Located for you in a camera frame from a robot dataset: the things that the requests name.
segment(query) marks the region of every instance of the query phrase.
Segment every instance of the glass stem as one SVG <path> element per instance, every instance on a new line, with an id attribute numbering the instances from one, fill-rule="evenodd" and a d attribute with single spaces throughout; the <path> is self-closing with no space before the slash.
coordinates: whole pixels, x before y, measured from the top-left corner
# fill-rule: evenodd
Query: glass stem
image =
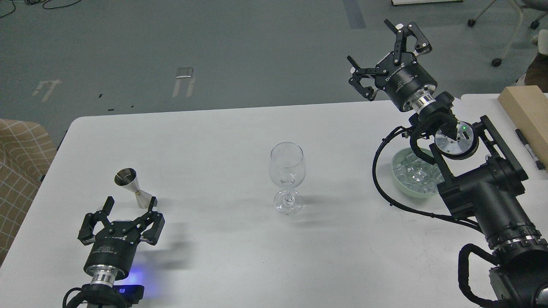
<path id="1" fill-rule="evenodd" d="M 285 204 L 292 204 L 295 202 L 295 197 L 291 194 L 291 192 L 287 192 L 285 196 L 283 196 L 283 201 Z"/>

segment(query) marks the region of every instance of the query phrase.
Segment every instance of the white table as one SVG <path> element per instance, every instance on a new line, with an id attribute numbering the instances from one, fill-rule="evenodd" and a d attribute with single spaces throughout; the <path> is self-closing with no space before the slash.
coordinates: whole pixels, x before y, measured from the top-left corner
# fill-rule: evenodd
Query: white table
<path id="1" fill-rule="evenodd" d="M 107 196 L 111 220 L 142 214 L 113 182 L 131 167 L 166 220 L 158 245 L 140 244 L 116 283 L 145 286 L 135 307 L 475 307 L 456 260 L 467 243 L 487 249 L 483 236 L 389 207 L 373 186 L 380 139 L 410 115 L 376 101 L 79 118 L 0 268 L 0 306 L 60 306 L 89 283 L 78 230 Z M 307 163 L 307 206 L 294 216 L 271 204 L 269 153 L 282 141 L 301 145 Z M 407 146 L 398 138 L 385 149 L 379 180 L 403 203 L 447 214 L 439 197 L 417 202 L 391 185 L 390 159 Z M 544 231 L 547 197 L 520 198 Z M 488 269 L 472 258 L 471 286 L 493 299 Z"/>

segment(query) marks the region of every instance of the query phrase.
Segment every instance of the green bowl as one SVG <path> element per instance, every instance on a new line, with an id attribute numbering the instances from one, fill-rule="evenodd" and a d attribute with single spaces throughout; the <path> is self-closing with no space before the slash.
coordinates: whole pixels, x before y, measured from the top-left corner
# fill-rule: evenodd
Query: green bowl
<path id="1" fill-rule="evenodd" d="M 430 150 L 427 150 L 427 149 L 421 149 L 421 150 L 423 152 L 427 153 L 428 155 L 432 156 L 432 152 L 430 152 Z M 441 180 L 439 179 L 441 177 L 441 172 L 440 172 L 439 168 L 437 167 L 437 165 L 429 167 L 429 168 L 432 169 L 432 171 L 430 171 L 428 173 L 428 175 L 425 177 L 425 180 L 427 180 L 427 182 L 429 182 L 429 184 L 419 186 L 419 189 L 421 191 L 413 190 L 410 187 L 406 186 L 402 181 L 403 180 L 402 177 L 396 175 L 396 173 L 394 172 L 395 166 L 397 166 L 398 164 L 401 164 L 405 160 L 405 158 L 411 153 L 413 153 L 413 150 L 410 147 L 408 147 L 406 149 L 402 149 L 402 150 L 398 151 L 392 157 L 392 164 L 391 164 L 391 168 L 390 168 L 390 173 L 392 174 L 392 179 L 394 181 L 394 184 L 403 193 L 405 193 L 406 195 L 411 196 L 413 198 L 428 198 L 428 197 L 438 195 L 439 193 L 437 191 L 437 187 L 434 189 L 435 192 L 425 192 L 424 191 L 424 188 L 426 188 L 427 186 L 431 187 L 432 183 L 438 184 L 438 183 L 443 181 L 443 178 L 441 178 Z M 403 166 L 405 168 L 417 167 L 419 165 L 420 164 L 415 164 L 415 165 L 412 165 L 412 166 L 408 166 L 406 164 L 403 164 Z"/>

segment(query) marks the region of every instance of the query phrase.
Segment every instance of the chair wheel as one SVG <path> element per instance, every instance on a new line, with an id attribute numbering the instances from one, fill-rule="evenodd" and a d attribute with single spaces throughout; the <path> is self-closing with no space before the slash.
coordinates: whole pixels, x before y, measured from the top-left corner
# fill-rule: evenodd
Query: chair wheel
<path id="1" fill-rule="evenodd" d="M 491 61 L 491 65 L 494 67 L 500 66 L 502 63 L 503 61 L 499 58 L 495 58 L 493 59 L 493 61 Z"/>
<path id="2" fill-rule="evenodd" d="M 531 22 L 531 25 L 529 26 L 529 28 L 531 29 L 536 29 L 540 26 L 540 21 L 538 20 L 533 20 L 533 22 Z"/>

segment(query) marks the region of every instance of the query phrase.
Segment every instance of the jigger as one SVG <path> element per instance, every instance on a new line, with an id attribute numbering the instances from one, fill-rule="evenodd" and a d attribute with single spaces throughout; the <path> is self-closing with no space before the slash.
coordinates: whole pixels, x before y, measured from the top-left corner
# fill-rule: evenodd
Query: jigger
<path id="1" fill-rule="evenodd" d="M 139 188 L 139 182 L 137 181 L 137 172 L 135 172 L 134 169 L 126 168 L 118 171 L 118 173 L 114 177 L 114 182 L 116 183 L 116 185 L 123 187 L 131 192 L 134 192 L 135 197 L 137 198 L 137 205 L 140 208 L 149 208 L 152 195 Z"/>

